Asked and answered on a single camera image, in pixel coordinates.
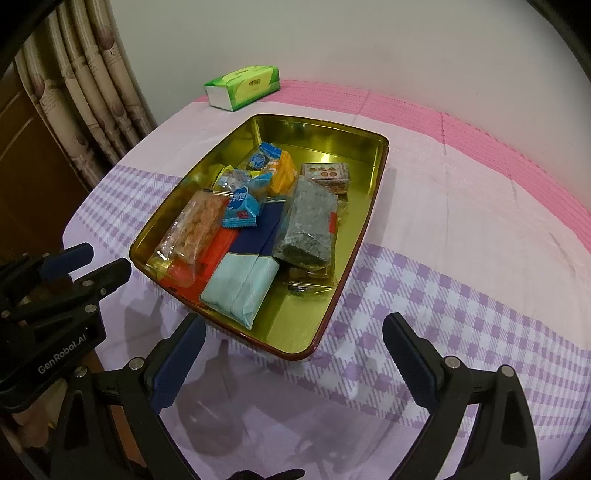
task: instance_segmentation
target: red package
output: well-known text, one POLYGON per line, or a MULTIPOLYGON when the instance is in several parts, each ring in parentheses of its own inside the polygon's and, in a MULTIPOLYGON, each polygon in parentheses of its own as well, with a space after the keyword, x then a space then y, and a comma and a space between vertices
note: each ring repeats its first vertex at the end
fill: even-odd
POLYGON ((213 237, 211 244, 194 265, 189 265, 183 260, 176 258, 169 266, 167 276, 160 284, 176 292, 184 299, 194 304, 200 304, 199 296, 205 285, 212 277, 213 272, 222 261, 222 258, 236 240, 240 233, 238 228, 220 228, 213 237), (179 287, 179 284, 187 284, 194 279, 190 287, 179 287))

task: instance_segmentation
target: wooden door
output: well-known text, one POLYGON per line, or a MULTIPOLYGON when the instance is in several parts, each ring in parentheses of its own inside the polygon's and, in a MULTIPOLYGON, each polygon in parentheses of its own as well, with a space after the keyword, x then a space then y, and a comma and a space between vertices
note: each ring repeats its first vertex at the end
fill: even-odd
POLYGON ((10 67, 0 79, 0 261, 62 248, 87 195, 10 67))

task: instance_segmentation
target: tissue box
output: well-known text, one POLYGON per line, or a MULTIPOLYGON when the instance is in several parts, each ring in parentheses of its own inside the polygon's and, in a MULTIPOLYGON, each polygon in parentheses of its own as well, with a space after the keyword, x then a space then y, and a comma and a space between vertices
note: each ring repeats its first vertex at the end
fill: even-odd
POLYGON ((211 106, 233 112, 279 90, 279 69, 246 67, 207 82, 204 87, 211 106))

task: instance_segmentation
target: tray rim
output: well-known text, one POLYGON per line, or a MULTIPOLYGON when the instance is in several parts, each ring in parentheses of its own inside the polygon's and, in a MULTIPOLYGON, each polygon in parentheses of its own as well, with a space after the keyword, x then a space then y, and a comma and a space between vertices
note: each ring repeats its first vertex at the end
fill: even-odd
POLYGON ((138 232, 138 235, 135 237, 133 243, 129 247, 129 259, 135 265, 135 268, 137 268, 141 273, 143 273, 143 275, 148 277, 151 281, 156 283, 156 285, 159 286, 159 288, 163 289, 169 295, 172 295, 176 300, 180 301, 185 306, 195 310, 199 315, 202 315, 204 318, 206 318, 210 322, 214 323, 215 324, 214 328, 216 328, 217 330, 222 329, 225 333, 228 333, 228 334, 231 334, 235 337, 238 337, 239 341, 246 342, 247 344, 249 344, 249 346, 253 346, 256 349, 262 349, 262 350, 265 350, 269 353, 272 353, 273 355, 275 355, 283 360, 288 360, 288 361, 303 360, 304 358, 307 358, 310 355, 312 355, 316 351, 316 349, 318 348, 318 345, 320 344, 320 340, 324 336, 326 328, 328 327, 328 323, 330 321, 330 318, 332 317, 333 313, 335 312, 336 304, 339 301, 341 294, 343 293, 345 283, 347 282, 347 280, 349 278, 349 275, 351 273, 351 269, 353 268, 353 264, 355 263, 355 259, 357 259, 357 255, 359 253, 359 248, 361 247, 361 242, 363 241, 363 237, 365 236, 365 232, 367 231, 367 227, 369 225, 369 219, 371 217, 372 212, 374 211, 374 204, 375 204, 375 200, 378 196, 379 187, 380 187, 380 184, 382 181, 382 176, 384 174, 384 170, 385 170, 385 166, 386 166, 386 160, 388 158, 388 153, 389 153, 388 138, 382 134, 379 134, 377 132, 372 132, 372 131, 364 129, 364 128, 358 128, 358 127, 353 127, 351 125, 339 124, 337 122, 332 122, 329 120, 321 120, 321 119, 315 119, 315 118, 309 118, 309 117, 303 117, 303 116, 281 115, 281 114, 277 114, 277 113, 257 113, 255 115, 252 115, 248 119, 246 119, 243 123, 238 125, 234 130, 229 132, 228 135, 226 135, 224 138, 222 138, 217 144, 215 144, 211 150, 209 150, 193 167, 191 167, 191 169, 185 174, 184 177, 181 178, 179 183, 176 184, 176 186, 169 192, 169 194, 166 195, 166 198, 160 203, 160 205, 158 205, 156 210, 152 213, 152 215, 150 216, 148 221, 144 224, 144 226, 138 232), (192 169, 194 169, 205 157, 207 157, 215 148, 217 148, 217 146, 220 143, 224 142, 224 140, 227 139, 230 135, 232 135, 236 130, 238 130, 239 128, 242 128, 244 125, 248 124, 249 122, 253 121, 254 119, 257 119, 258 117, 266 117, 266 116, 283 117, 284 119, 292 119, 292 120, 293 119, 302 120, 305 122, 309 122, 309 123, 313 123, 316 125, 320 125, 323 127, 329 127, 329 128, 334 128, 334 126, 346 127, 347 129, 357 130, 359 132, 358 134, 361 134, 361 133, 368 134, 369 133, 369 134, 375 135, 376 137, 381 137, 381 142, 382 142, 382 145, 384 146, 384 148, 382 150, 381 158, 379 159, 378 174, 377 174, 376 180, 375 180, 374 192, 372 194, 371 201, 369 202, 369 209, 368 209, 367 215, 365 217, 365 221, 363 222, 363 226, 361 227, 361 230, 359 231, 357 241, 355 242, 355 245, 353 246, 353 251, 349 255, 349 259, 347 261, 345 269, 343 270, 343 274, 341 275, 339 283, 335 288, 335 292, 333 293, 332 298, 330 299, 330 303, 326 307, 326 311, 324 312, 322 320, 318 324, 318 328, 316 329, 316 332, 314 333, 314 336, 312 337, 310 344, 302 351, 295 352, 295 353, 288 353, 288 352, 284 352, 283 350, 279 350, 278 348, 276 348, 272 345, 269 345, 268 343, 265 343, 259 339, 248 336, 247 334, 241 332, 240 330, 233 327, 232 325, 223 325, 220 322, 218 322, 217 319, 215 319, 213 316, 211 316, 205 309, 202 309, 201 307, 195 305, 194 303, 187 304, 185 301, 178 298, 177 295, 175 294, 175 292, 170 290, 168 287, 163 287, 158 282, 158 280, 150 273, 150 271, 146 268, 146 266, 142 265, 140 262, 138 262, 135 259, 135 255, 134 255, 134 251, 137 248, 136 244, 138 243, 140 237, 142 237, 142 233, 143 233, 144 229, 148 226, 148 224, 150 223, 150 220, 154 217, 154 215, 156 214, 158 209, 168 200, 168 198, 173 194, 173 192, 178 187, 178 185, 187 177, 189 172, 191 172, 192 169))

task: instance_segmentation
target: curtain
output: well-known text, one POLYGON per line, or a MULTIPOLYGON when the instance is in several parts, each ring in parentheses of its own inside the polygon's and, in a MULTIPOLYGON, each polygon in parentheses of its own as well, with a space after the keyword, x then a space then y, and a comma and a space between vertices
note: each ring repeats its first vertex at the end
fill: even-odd
POLYGON ((105 0, 66 0, 15 58, 41 119, 90 188, 152 131, 105 0))

